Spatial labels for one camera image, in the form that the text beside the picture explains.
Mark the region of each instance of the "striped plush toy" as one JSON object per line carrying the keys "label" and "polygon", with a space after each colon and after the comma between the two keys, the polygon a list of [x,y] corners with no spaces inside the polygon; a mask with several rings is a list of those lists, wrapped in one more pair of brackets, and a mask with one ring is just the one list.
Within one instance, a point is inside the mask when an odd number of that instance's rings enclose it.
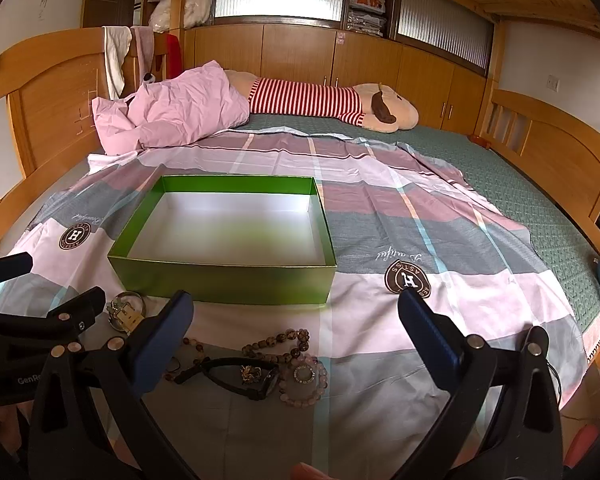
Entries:
{"label": "striped plush toy", "polygon": [[362,84],[348,88],[297,83],[225,70],[229,82],[249,101],[252,114],[334,117],[367,130],[411,130],[418,111],[391,87]]}

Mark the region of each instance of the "gold charm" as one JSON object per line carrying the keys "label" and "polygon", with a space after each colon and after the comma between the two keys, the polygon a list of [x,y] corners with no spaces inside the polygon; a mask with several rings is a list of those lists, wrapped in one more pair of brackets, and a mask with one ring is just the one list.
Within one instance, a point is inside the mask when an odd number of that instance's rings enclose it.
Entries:
{"label": "gold charm", "polygon": [[240,373],[242,375],[242,384],[260,382],[260,378],[262,377],[262,369],[257,366],[241,366]]}

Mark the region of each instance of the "wooden bed frame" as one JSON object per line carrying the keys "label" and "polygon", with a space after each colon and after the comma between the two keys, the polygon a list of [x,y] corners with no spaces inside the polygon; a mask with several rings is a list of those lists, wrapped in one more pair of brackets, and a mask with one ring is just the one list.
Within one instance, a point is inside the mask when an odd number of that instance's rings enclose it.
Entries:
{"label": "wooden bed frame", "polygon": [[[166,75],[166,53],[166,35],[156,34],[158,80]],[[134,41],[123,64],[123,94],[138,88],[137,58]],[[561,206],[600,252],[600,133],[531,97],[488,93],[481,136]],[[53,32],[12,46],[0,55],[4,96],[23,180],[0,199],[0,240],[45,190],[100,149],[90,102],[108,97],[103,30]]]}
{"label": "wooden bed frame", "polygon": [[[79,28],[35,36],[0,54],[0,98],[6,97],[23,180],[0,199],[0,240],[56,180],[100,149],[91,100],[108,98],[103,29]],[[166,74],[166,34],[155,34],[152,72]],[[135,39],[122,65],[123,96],[135,91]]]}

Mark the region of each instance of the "red and white stripes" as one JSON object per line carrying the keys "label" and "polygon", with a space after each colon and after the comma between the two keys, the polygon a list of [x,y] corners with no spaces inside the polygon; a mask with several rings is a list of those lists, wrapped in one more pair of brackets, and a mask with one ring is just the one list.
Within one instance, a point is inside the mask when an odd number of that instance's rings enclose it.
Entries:
{"label": "red and white stripes", "polygon": [[288,114],[335,117],[362,125],[362,103],[353,88],[297,83],[282,79],[256,79],[249,93],[252,114]]}

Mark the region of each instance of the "bed sheet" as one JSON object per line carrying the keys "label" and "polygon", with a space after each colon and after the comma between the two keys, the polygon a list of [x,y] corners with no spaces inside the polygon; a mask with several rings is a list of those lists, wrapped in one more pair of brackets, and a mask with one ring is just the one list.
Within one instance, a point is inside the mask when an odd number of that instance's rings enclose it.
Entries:
{"label": "bed sheet", "polygon": [[306,133],[339,133],[384,142],[406,142],[424,155],[442,158],[462,171],[465,180],[503,215],[526,226],[531,243],[560,282],[590,357],[600,342],[600,286],[595,277],[597,253],[577,227],[530,180],[495,152],[465,136],[416,126],[394,134],[372,132],[327,118],[252,114],[241,129],[286,126]]}
{"label": "bed sheet", "polygon": [[[251,402],[203,377],[182,386],[161,381],[144,402],[202,478],[283,479],[297,462],[343,479],[365,472],[364,478],[377,480],[396,471],[448,395],[433,385],[397,318],[397,294],[386,278],[395,260],[426,273],[427,301],[435,311],[492,346],[518,348],[529,326],[544,326],[563,403],[579,385],[586,370],[582,335],[527,229],[502,216],[456,168],[401,143],[274,128],[223,132],[191,147],[119,160],[41,209],[14,248],[29,251],[34,268],[0,284],[0,312],[44,316],[49,306],[93,285],[109,299],[120,292],[107,252],[154,181],[183,173],[313,176],[338,262],[326,306],[196,302],[187,334],[205,342],[208,355],[236,355],[255,340],[307,328],[310,352],[329,371],[324,398],[302,410],[277,396]],[[77,222],[93,229],[64,250],[59,240]],[[183,347],[178,357],[187,365],[195,355]],[[496,398],[493,389],[480,428]],[[266,460],[256,463],[263,450]]]}

